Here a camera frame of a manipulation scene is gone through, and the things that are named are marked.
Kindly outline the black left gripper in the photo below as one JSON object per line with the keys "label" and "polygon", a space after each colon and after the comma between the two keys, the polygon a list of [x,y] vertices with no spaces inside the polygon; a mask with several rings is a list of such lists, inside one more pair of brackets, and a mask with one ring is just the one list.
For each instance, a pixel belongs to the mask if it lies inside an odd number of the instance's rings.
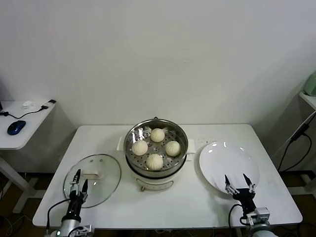
{"label": "black left gripper", "polygon": [[80,211],[83,203],[87,199],[88,180],[86,179],[81,192],[79,191],[79,179],[81,169],[75,173],[73,180],[70,182],[70,203],[68,206],[68,219],[80,219]]}

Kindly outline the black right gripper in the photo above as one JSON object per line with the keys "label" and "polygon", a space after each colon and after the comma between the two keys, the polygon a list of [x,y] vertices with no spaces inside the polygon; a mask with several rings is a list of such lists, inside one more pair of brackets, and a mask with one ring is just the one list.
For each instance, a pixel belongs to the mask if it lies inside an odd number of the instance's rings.
{"label": "black right gripper", "polygon": [[248,185],[248,189],[237,189],[238,192],[236,193],[235,187],[231,185],[227,175],[225,175],[225,190],[233,196],[233,199],[240,202],[243,210],[254,210],[256,208],[253,201],[256,184],[252,183],[246,174],[243,174],[243,177]]}

